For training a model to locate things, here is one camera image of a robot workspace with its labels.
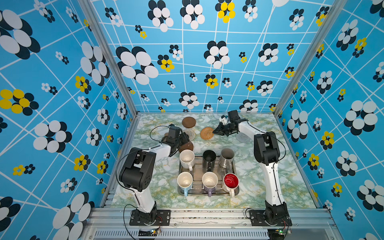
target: blue wallpaper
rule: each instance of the blue wallpaper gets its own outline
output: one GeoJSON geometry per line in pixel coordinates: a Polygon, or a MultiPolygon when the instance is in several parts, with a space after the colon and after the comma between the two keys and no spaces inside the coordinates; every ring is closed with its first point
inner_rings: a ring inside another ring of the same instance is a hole
{"type": "Polygon", "coordinates": [[[132,116],[77,1],[2,1],[0,46],[0,239],[77,239],[132,116]]]}
{"type": "Polygon", "coordinates": [[[344,239],[384,238],[383,4],[347,1],[278,114],[344,239]]]}
{"type": "Polygon", "coordinates": [[[273,111],[332,3],[92,1],[144,112],[273,111]]]}

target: mug handle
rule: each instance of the mug handle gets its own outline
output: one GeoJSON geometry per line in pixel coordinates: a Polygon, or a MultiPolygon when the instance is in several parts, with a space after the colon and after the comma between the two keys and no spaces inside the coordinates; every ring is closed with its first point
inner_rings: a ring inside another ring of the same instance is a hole
{"type": "Polygon", "coordinates": [[[229,195],[231,195],[231,197],[235,197],[235,190],[234,189],[231,189],[229,191],[229,195]]]}

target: mug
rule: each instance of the mug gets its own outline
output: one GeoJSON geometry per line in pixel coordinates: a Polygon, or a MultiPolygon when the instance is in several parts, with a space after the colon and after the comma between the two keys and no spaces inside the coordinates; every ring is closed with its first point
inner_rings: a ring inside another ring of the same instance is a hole
{"type": "Polygon", "coordinates": [[[189,172],[182,172],[177,177],[177,184],[184,191],[184,196],[188,196],[188,191],[192,188],[193,177],[189,172]]]}
{"type": "Polygon", "coordinates": [[[206,150],[203,152],[203,167],[208,170],[208,172],[212,171],[212,168],[215,166],[216,161],[216,153],[212,150],[206,150]]]}
{"type": "Polygon", "coordinates": [[[211,197],[213,191],[216,189],[218,177],[213,172],[206,172],[201,178],[201,181],[203,182],[204,190],[208,192],[208,197],[211,197]]]}
{"type": "Polygon", "coordinates": [[[221,168],[228,168],[232,166],[232,160],[235,153],[230,148],[224,148],[221,150],[220,160],[218,162],[221,168]]]}
{"type": "Polygon", "coordinates": [[[189,171],[192,171],[192,167],[195,165],[195,154],[189,149],[183,150],[180,153],[180,162],[181,166],[184,168],[189,168],[189,171]]]}
{"type": "Polygon", "coordinates": [[[233,173],[227,173],[224,175],[221,185],[224,191],[234,197],[235,189],[239,186],[239,178],[233,173]]]}

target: base mounting plate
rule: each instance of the base mounting plate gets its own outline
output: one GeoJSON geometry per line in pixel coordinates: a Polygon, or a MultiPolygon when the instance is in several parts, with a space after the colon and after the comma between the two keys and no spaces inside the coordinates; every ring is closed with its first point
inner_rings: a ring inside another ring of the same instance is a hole
{"type": "Polygon", "coordinates": [[[157,210],[156,220],[153,224],[145,224],[139,219],[139,210],[133,210],[131,220],[129,221],[130,226],[169,226],[170,210],[157,210]]]}

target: brown wooden coaster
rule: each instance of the brown wooden coaster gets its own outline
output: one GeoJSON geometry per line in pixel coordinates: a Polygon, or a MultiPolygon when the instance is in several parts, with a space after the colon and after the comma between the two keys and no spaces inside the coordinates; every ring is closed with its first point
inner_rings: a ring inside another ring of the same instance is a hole
{"type": "Polygon", "coordinates": [[[187,142],[186,144],[184,144],[183,146],[181,146],[179,148],[179,152],[182,152],[182,151],[184,151],[186,149],[189,149],[189,150],[193,151],[193,143],[187,142]]]}
{"type": "Polygon", "coordinates": [[[209,140],[211,138],[213,138],[214,134],[213,134],[213,128],[211,127],[206,127],[204,128],[203,130],[201,130],[200,132],[200,137],[204,140],[209,140]]]}
{"type": "Polygon", "coordinates": [[[196,120],[193,117],[186,117],[183,119],[182,124],[186,128],[191,128],[196,125],[196,120]]]}

